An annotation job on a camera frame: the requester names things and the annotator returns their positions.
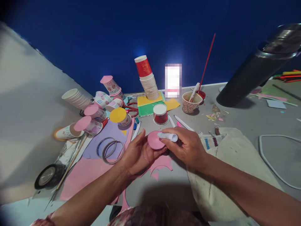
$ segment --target red stick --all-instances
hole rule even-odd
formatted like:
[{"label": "red stick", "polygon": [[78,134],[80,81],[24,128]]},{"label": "red stick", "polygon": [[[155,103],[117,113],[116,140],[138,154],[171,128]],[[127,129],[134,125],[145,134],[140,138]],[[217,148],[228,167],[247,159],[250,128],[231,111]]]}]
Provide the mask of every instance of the red stick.
[{"label": "red stick", "polygon": [[203,78],[204,78],[204,74],[205,74],[205,71],[206,71],[207,63],[208,63],[209,56],[210,56],[210,53],[211,53],[211,50],[212,50],[213,42],[214,42],[214,39],[215,39],[215,34],[216,34],[216,33],[214,33],[214,35],[213,35],[213,39],[212,39],[212,42],[211,42],[210,50],[209,50],[208,57],[207,57],[207,61],[206,61],[206,64],[205,64],[205,68],[204,68],[202,80],[201,80],[201,82],[200,82],[200,87],[198,88],[199,91],[200,91],[200,89],[201,89],[201,85],[202,85],[202,82],[203,82]]}]

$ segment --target forearm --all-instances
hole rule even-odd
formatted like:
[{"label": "forearm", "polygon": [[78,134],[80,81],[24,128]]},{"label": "forearm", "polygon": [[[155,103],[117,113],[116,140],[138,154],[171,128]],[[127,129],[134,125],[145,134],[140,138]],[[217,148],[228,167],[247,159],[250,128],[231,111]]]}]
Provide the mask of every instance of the forearm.
[{"label": "forearm", "polygon": [[51,217],[56,226],[88,226],[117,195],[130,174],[119,164],[84,187]]},{"label": "forearm", "polygon": [[208,164],[198,169],[231,196],[260,225],[299,225],[301,202],[227,163],[208,156]]}]

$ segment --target person's right hand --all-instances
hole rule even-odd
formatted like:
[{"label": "person's right hand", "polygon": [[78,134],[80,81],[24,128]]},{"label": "person's right hand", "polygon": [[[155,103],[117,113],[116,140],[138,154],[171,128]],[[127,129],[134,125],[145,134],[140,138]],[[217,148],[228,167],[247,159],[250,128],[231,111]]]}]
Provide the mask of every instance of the person's right hand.
[{"label": "person's right hand", "polygon": [[196,132],[178,126],[175,128],[164,129],[162,132],[177,134],[178,138],[183,143],[181,147],[177,143],[166,138],[161,141],[187,166],[200,171],[206,167],[208,154]]}]

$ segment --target white glue stick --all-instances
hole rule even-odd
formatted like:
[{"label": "white glue stick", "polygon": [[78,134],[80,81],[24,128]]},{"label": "white glue stick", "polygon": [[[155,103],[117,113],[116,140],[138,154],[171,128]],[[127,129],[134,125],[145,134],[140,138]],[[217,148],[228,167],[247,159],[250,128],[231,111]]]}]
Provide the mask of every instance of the white glue stick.
[{"label": "white glue stick", "polygon": [[158,137],[160,138],[167,138],[171,140],[172,142],[176,142],[178,140],[178,136],[175,133],[158,133]]}]

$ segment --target light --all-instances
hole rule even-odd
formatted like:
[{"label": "light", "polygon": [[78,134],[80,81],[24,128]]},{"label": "light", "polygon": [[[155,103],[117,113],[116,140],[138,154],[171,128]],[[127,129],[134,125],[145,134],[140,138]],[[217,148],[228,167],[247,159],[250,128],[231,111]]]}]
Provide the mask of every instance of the light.
[{"label": "light", "polygon": [[178,98],[182,91],[182,64],[165,64],[165,97]]}]

